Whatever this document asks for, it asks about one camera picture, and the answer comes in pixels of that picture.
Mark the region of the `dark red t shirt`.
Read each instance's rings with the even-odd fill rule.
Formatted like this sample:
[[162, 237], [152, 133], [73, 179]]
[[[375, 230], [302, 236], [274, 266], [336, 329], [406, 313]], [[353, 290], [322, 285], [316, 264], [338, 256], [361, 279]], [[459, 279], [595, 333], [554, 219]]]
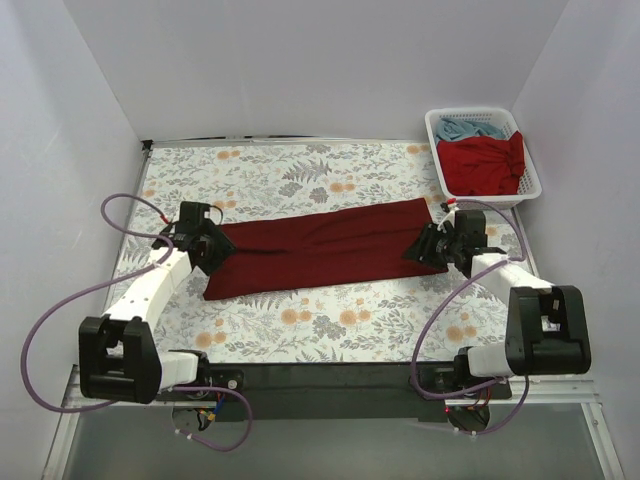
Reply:
[[203, 298], [446, 273], [403, 257], [430, 221], [418, 198], [224, 225], [236, 252], [210, 275]]

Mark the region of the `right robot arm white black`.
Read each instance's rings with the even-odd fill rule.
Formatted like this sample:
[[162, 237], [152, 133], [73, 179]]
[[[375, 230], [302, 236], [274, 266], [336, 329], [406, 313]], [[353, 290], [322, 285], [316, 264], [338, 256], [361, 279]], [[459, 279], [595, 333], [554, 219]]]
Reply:
[[581, 375], [592, 364], [581, 291], [538, 278], [521, 266], [526, 257], [511, 257], [488, 244], [483, 209], [444, 205], [444, 218], [425, 225], [405, 251], [409, 260], [434, 269], [454, 267], [465, 281], [446, 297], [451, 302], [474, 284], [489, 290], [507, 307], [503, 341], [470, 347], [453, 361], [453, 388], [431, 392], [421, 383], [418, 358], [410, 361], [410, 384], [429, 399], [475, 397], [513, 376]]

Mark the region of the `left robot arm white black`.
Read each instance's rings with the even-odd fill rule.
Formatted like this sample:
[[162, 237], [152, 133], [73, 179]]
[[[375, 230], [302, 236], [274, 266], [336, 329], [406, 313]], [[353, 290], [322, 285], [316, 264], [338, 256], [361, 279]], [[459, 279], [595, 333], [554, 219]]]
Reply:
[[101, 316], [79, 327], [80, 389], [87, 398], [148, 404], [179, 387], [205, 398], [213, 377], [207, 355], [156, 349], [154, 330], [170, 298], [193, 271], [210, 275], [236, 252], [205, 203], [183, 201], [178, 218], [154, 240], [143, 273]]

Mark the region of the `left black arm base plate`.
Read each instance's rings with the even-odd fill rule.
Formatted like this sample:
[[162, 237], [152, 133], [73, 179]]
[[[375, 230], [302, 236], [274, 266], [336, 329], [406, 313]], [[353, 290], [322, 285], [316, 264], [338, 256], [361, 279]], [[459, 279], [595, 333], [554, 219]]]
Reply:
[[168, 388], [191, 400], [217, 400], [223, 395], [220, 389], [240, 392], [244, 384], [244, 374], [237, 369], [205, 369], [197, 374], [194, 381]]

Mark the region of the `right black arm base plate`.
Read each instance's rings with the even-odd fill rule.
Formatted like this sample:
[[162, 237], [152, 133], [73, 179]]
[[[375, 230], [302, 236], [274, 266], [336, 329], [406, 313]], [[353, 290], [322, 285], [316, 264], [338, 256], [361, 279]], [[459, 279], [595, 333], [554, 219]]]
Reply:
[[489, 378], [477, 378], [457, 373], [449, 364], [425, 364], [418, 367], [417, 385], [420, 395], [430, 400], [471, 398], [481, 393], [490, 394], [492, 399], [512, 398], [509, 382], [492, 383]]

